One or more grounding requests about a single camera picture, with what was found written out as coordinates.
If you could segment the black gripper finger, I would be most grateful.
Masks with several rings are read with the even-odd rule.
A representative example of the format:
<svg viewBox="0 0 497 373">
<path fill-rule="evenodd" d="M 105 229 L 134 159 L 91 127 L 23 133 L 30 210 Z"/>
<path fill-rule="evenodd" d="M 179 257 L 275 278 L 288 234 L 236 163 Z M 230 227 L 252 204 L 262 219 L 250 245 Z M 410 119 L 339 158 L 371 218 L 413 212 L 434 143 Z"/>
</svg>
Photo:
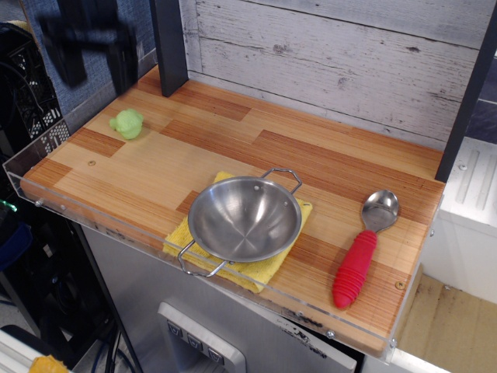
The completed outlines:
<svg viewBox="0 0 497 373">
<path fill-rule="evenodd" d="M 134 38 L 109 45 L 106 60 L 117 95 L 125 93 L 138 80 L 137 45 Z"/>
<path fill-rule="evenodd" d="M 44 32 L 43 43 L 64 84 L 75 88 L 86 80 L 82 48 L 73 30 Z"/>
</svg>

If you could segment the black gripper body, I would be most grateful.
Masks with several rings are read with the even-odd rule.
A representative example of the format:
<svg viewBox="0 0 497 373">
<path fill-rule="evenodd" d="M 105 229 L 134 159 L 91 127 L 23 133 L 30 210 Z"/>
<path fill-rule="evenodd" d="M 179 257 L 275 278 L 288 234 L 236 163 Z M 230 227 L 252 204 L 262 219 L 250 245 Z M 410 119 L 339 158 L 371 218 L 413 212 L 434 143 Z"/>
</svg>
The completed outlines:
<svg viewBox="0 0 497 373">
<path fill-rule="evenodd" d="M 59 1 L 57 5 L 57 15 L 38 16 L 47 47 L 58 51 L 136 49 L 134 29 L 120 20 L 116 1 Z"/>
</svg>

